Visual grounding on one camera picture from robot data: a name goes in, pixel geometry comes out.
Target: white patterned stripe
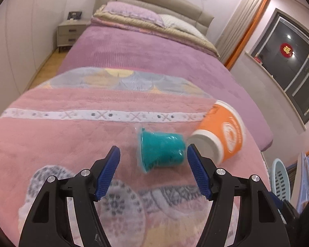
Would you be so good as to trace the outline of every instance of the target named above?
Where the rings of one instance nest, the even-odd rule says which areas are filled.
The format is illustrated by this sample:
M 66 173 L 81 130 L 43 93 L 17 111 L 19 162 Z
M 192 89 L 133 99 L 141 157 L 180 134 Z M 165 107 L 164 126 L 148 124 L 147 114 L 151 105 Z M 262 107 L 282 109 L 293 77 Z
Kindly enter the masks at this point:
M 47 119 L 47 120 L 93 120 L 121 122 L 199 122 L 206 113 L 160 113 L 160 112 L 125 112 L 104 110 L 73 111 L 35 111 L 9 108 L 0 118 Z

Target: nightstand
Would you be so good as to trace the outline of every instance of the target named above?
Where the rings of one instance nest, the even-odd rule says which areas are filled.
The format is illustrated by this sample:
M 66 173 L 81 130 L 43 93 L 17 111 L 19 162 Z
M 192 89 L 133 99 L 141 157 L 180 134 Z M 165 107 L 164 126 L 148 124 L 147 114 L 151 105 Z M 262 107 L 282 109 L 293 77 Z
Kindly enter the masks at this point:
M 57 47 L 59 52 L 63 46 L 73 46 L 89 24 L 89 20 L 83 19 L 62 22 L 57 29 Z

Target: white pillow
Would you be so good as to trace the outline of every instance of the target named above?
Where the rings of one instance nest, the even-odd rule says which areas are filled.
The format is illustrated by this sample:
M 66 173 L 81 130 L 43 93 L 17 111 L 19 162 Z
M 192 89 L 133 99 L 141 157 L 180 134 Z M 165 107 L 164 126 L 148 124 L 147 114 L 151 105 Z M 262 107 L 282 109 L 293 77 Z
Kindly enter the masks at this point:
M 162 18 L 162 21 L 164 22 L 166 28 L 179 29 L 186 33 L 197 36 L 200 39 L 207 40 L 206 37 L 203 36 L 203 34 L 201 34 L 201 32 L 196 29 L 196 27 L 192 26 L 188 22 L 185 22 L 182 19 L 171 15 L 159 14 L 159 16 Z

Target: headboard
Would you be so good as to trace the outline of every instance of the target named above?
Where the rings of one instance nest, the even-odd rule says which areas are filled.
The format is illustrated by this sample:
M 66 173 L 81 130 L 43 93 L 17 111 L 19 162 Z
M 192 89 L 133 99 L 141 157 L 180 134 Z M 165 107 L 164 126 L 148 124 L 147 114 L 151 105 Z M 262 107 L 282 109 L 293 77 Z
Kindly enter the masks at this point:
M 213 16 L 186 0 L 96 0 L 93 13 L 109 1 L 121 1 L 150 9 L 157 14 L 175 16 L 195 26 L 206 35 Z

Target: curtain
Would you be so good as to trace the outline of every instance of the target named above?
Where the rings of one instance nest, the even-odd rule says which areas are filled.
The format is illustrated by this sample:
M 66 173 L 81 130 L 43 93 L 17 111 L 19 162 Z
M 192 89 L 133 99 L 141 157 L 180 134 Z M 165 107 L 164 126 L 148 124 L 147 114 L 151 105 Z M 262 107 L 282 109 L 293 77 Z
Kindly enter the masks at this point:
M 220 61 L 224 64 L 251 25 L 262 0 L 242 0 L 216 43 Z

